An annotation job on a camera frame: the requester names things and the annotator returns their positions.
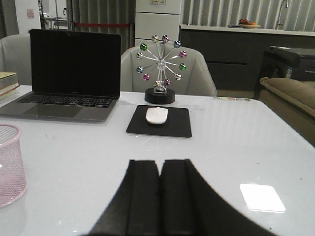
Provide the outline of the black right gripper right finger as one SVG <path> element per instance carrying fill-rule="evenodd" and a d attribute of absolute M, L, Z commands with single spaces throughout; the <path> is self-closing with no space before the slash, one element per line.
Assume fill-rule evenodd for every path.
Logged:
<path fill-rule="evenodd" d="M 226 202 L 189 159 L 166 160 L 161 180 L 164 236 L 271 236 Z"/>

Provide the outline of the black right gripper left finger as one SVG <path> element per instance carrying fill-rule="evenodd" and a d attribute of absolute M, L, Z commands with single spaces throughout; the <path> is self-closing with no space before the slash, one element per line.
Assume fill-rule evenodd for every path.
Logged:
<path fill-rule="evenodd" d="M 130 160 L 126 174 L 90 236 L 158 236 L 159 174 L 153 160 Z"/>

